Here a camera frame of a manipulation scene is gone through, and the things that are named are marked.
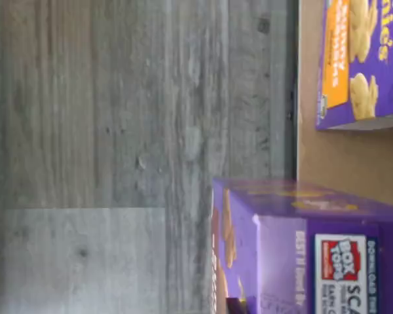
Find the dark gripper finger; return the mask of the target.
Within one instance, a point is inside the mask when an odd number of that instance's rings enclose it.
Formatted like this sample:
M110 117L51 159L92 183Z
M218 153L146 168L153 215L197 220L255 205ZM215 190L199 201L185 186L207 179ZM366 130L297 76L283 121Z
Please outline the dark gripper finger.
M247 302L240 298L226 298L228 314L249 314Z

